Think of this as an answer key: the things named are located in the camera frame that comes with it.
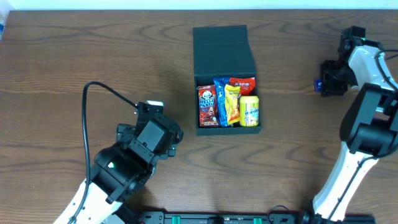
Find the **dark green box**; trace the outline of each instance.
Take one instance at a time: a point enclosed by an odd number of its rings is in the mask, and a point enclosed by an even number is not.
[[[262,129],[261,110],[256,127],[201,128],[197,87],[212,85],[215,77],[256,78],[252,95],[259,97],[256,66],[246,26],[193,28],[193,71],[197,136],[220,134],[257,134]]]

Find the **yellow can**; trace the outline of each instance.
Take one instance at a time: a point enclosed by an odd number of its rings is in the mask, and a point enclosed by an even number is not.
[[[259,125],[259,98],[257,96],[241,96],[239,108],[241,126],[253,127]]]

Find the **candy bag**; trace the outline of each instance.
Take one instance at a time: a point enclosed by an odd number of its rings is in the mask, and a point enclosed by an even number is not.
[[[252,78],[230,78],[229,84],[231,86],[240,86],[241,87],[241,95],[248,96],[250,92],[253,91],[256,86],[256,79]]]
[[[218,126],[216,118],[216,88],[214,85],[198,86],[199,125],[201,127]]]
[[[240,119],[238,98],[241,87],[225,85],[225,109],[228,125],[238,122]]]
[[[227,117],[225,110],[225,90],[226,84],[229,84],[229,78],[213,78],[214,84],[216,86],[217,94],[217,109],[218,109],[218,120],[221,127],[227,127]]]

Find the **red snack package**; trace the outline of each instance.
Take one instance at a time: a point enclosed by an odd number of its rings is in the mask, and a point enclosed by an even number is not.
[[[201,127],[218,126],[216,112],[216,87],[214,85],[198,86],[199,124]]]
[[[256,79],[252,78],[229,78],[229,84],[231,86],[240,86],[241,95],[248,96],[256,86]]]

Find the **wood grain surface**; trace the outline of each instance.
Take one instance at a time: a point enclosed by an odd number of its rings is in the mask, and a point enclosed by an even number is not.
[[[195,136],[192,27],[247,24],[263,130]],[[134,102],[161,100],[185,136],[177,156],[129,203],[171,212],[298,210],[326,182],[339,127],[355,98],[313,92],[351,25],[398,48],[397,11],[12,11],[0,43],[0,223],[52,223],[85,178],[81,93],[101,81]],[[398,63],[388,61],[391,73]],[[91,156],[115,141],[134,110],[90,87]],[[350,213],[398,221],[397,155],[359,186]]]

